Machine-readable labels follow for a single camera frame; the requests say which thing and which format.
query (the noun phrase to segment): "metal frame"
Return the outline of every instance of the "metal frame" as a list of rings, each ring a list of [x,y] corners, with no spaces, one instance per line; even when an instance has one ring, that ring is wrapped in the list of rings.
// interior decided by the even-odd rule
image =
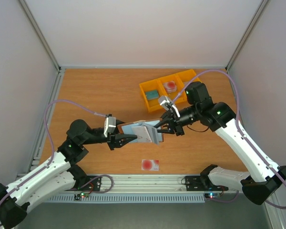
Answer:
[[[60,70],[60,72],[56,75],[47,104],[57,99],[59,90],[61,88],[63,76],[64,76],[64,70]],[[55,108],[55,104],[52,107],[50,107],[48,110],[48,113],[47,113],[48,125],[50,125],[51,123],[51,118],[53,116],[54,108]],[[46,131],[43,126],[43,121],[41,121],[39,128],[38,128],[37,137],[34,141],[32,156],[30,158],[30,164],[26,169],[27,172],[32,171],[35,167],[38,166],[45,140],[46,140]]]
[[[263,12],[266,9],[266,6],[268,5],[268,3],[270,2],[270,0],[262,0],[261,3],[259,4],[253,18],[251,19],[245,33],[243,34],[240,42],[238,43],[234,53],[232,54],[231,59],[228,62],[228,65],[226,66],[227,70],[230,70],[232,65],[234,64],[237,56],[239,55],[239,53],[241,52],[243,46],[245,45],[245,43],[247,42],[252,30],[254,29],[254,27],[256,26],[257,22],[259,21],[260,17],[262,16]]]
[[[93,194],[87,198],[74,199],[74,194],[60,194],[51,197],[46,203],[80,204],[129,204],[129,203],[204,203],[203,194]]]
[[[56,76],[55,82],[53,84],[52,90],[51,90],[51,94],[50,97],[48,99],[48,102],[51,102],[53,100],[55,100],[58,96],[59,90],[60,90],[60,86],[62,83],[62,79],[64,76],[64,71],[65,68],[61,68],[53,54],[53,52],[51,51],[51,48],[49,47],[46,39],[44,38],[37,22],[35,21],[35,18],[32,14],[32,12],[30,11],[30,8],[28,7],[28,4],[26,2],[26,0],[18,0],[21,7],[23,8],[26,16],[28,17],[29,21],[31,22],[34,30],[36,31],[36,34],[38,35],[41,43],[43,44],[46,52],[48,53],[51,61],[53,62],[53,65],[55,66],[58,74]],[[248,40],[248,37],[250,36],[253,28],[256,26],[259,18],[261,17],[262,13],[264,12],[266,6],[268,5],[270,0],[262,0],[258,9],[256,10],[253,18],[251,19],[244,35],[242,36],[241,41],[239,42],[238,46],[236,47],[231,59],[228,62],[228,65],[226,66],[227,71],[229,72],[230,68],[232,67],[235,59],[237,58],[238,54],[241,52],[243,46],[245,45],[245,43]],[[143,66],[140,68],[176,68],[176,69],[180,69],[180,68],[197,68],[197,66]],[[69,66],[68,68],[138,68],[138,66]],[[222,66],[214,66],[214,68],[223,68]],[[51,117],[53,115],[53,111],[54,111],[54,106],[52,106],[52,108],[50,108],[49,113],[47,115],[47,118],[49,120],[49,122],[51,121]],[[43,122],[41,122],[39,130],[38,130],[38,135],[36,137],[36,141],[34,144],[34,148],[33,148],[33,153],[32,153],[32,158],[31,158],[31,163],[29,165],[29,168],[27,169],[27,171],[31,171],[33,170],[38,164],[39,164],[39,160],[40,160],[40,156],[42,153],[42,149],[45,143],[45,139],[46,139],[46,134],[45,134],[45,130],[43,128]],[[201,195],[203,195],[203,192],[195,192],[192,194],[189,194],[188,192],[186,192],[185,190],[185,186],[181,184],[181,179],[184,177],[185,175],[113,175],[114,180],[115,180],[115,186],[112,189],[110,195],[108,194],[107,196],[104,196],[105,194],[101,194],[102,197],[105,197],[105,200],[117,200],[117,198],[120,197],[124,197],[126,198],[125,200],[121,200],[122,202],[127,202],[127,201],[131,201],[132,197],[134,201],[138,201],[137,198],[146,198],[148,195],[150,198],[155,197],[155,200],[149,199],[148,201],[152,201],[155,202],[158,199],[157,198],[163,198],[163,195],[166,195],[166,202],[172,202],[174,200],[174,198],[178,198],[180,197],[179,195],[197,195],[198,199],[199,197],[201,197]],[[102,188],[106,189],[108,188],[110,185],[109,180],[106,180],[105,178],[103,179],[103,185]],[[63,193],[63,194],[59,194],[53,198],[51,198],[49,201],[50,202],[59,202],[59,201],[63,201],[63,202],[68,202],[70,201],[70,193]],[[270,201],[278,204],[276,195],[273,194],[270,198]],[[96,201],[97,199],[91,199],[91,200],[87,200],[87,201],[81,201],[81,203],[91,203],[91,201]],[[98,203],[105,203],[106,201],[97,200]],[[286,228],[286,223],[283,217],[283,213],[282,210],[280,209],[276,209],[272,206],[266,205],[266,209],[271,221],[271,224],[273,226],[273,228],[278,228],[278,229],[285,229]]]
[[[54,67],[56,68],[57,72],[59,72],[60,71],[60,66],[59,66],[59,64],[58,64],[58,62],[57,62],[53,52],[51,51],[51,48],[49,47],[46,39],[44,38],[44,36],[43,36],[43,34],[42,34],[42,32],[41,32],[41,30],[40,30],[40,28],[39,28],[39,26],[38,26],[34,16],[32,14],[32,12],[30,10],[26,0],[18,0],[18,2],[20,3],[22,9],[24,10],[25,15],[28,17],[29,21],[31,22],[35,32],[37,33],[37,36],[39,37],[39,39],[40,39],[40,41],[41,41],[41,43],[43,45],[43,47],[45,48],[47,54],[49,55],[50,59],[52,60],[52,63],[54,65]]]

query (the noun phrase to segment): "white wall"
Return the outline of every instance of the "white wall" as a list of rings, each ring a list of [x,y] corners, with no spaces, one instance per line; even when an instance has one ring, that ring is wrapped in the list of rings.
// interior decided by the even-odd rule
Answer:
[[[27,0],[61,66],[226,67],[260,0]]]
[[[55,68],[16,0],[0,0],[0,183],[28,165]]]
[[[246,129],[272,159],[286,165],[286,0],[270,1],[231,75]],[[277,194],[286,205],[285,187]]]

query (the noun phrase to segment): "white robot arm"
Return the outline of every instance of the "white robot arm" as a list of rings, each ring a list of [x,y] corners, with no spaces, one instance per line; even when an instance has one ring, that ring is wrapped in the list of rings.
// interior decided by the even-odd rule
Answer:
[[[186,95],[191,106],[180,111],[167,96],[159,98],[159,104],[166,112],[161,117],[162,121],[155,127],[166,125],[167,129],[161,130],[162,133],[178,136],[184,135],[183,126],[200,121],[227,142],[248,169],[248,172],[238,172],[210,165],[200,174],[206,189],[211,186],[225,186],[243,191],[255,204],[264,203],[282,184],[272,169],[286,180],[286,166],[279,166],[267,156],[240,122],[239,126],[236,126],[236,115],[232,109],[225,103],[214,104],[203,83],[190,83],[186,88]],[[263,160],[247,140],[256,148]]]
[[[109,115],[104,128],[91,129],[85,121],[75,120],[67,131],[67,140],[52,157],[15,182],[7,186],[0,184],[0,222],[4,228],[11,229],[21,223],[49,197],[71,188],[82,188],[89,181],[76,165],[88,153],[83,145],[107,143],[114,150],[135,140],[136,135],[118,132],[116,125],[122,123]]]

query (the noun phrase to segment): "yellow compartment tray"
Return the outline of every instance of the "yellow compartment tray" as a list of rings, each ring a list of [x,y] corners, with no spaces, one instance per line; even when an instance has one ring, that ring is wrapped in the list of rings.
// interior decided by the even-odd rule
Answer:
[[[194,76],[196,76],[196,72],[193,69],[189,69],[183,72],[175,73],[172,75],[167,75],[158,79],[146,81],[144,83],[140,83],[140,91],[141,95],[144,98],[145,105],[148,109],[148,112],[153,112],[157,110],[163,109],[159,103],[158,99],[152,99],[152,100],[147,100],[145,93],[153,90],[157,90],[159,93],[159,96],[166,95],[171,99],[174,99],[176,95],[181,91],[181,89],[184,87],[184,85],[190,81]],[[174,81],[176,86],[177,86],[177,91],[173,93],[166,93],[165,88],[163,87],[163,83],[169,82],[169,81]],[[186,94],[185,92],[182,93],[182,95],[177,99],[175,102],[176,104],[182,103],[187,101],[186,99]]]

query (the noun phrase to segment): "orange wooden surface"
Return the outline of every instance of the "orange wooden surface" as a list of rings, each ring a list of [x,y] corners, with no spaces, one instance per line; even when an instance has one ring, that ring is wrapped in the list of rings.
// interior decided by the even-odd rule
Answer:
[[[124,122],[155,119],[164,110],[149,114],[140,96],[139,83],[184,69],[67,69],[59,99],[75,101],[103,114],[111,113]],[[225,102],[235,110],[235,100],[228,79],[220,73],[207,73],[201,78],[214,102]],[[189,106],[188,103],[177,105]],[[94,116],[74,105],[58,103],[51,120],[50,133],[55,149],[66,139],[72,121],[84,119],[91,128],[103,126],[104,118]],[[205,127],[195,123],[192,128]],[[246,171],[230,147],[215,133],[196,133],[184,128],[185,135],[165,135],[164,142],[134,143],[111,151],[107,144],[85,146],[89,154],[78,163],[87,174],[197,174],[210,164],[226,169]],[[51,155],[47,139],[41,162]],[[160,171],[142,171],[142,159],[159,160]]]

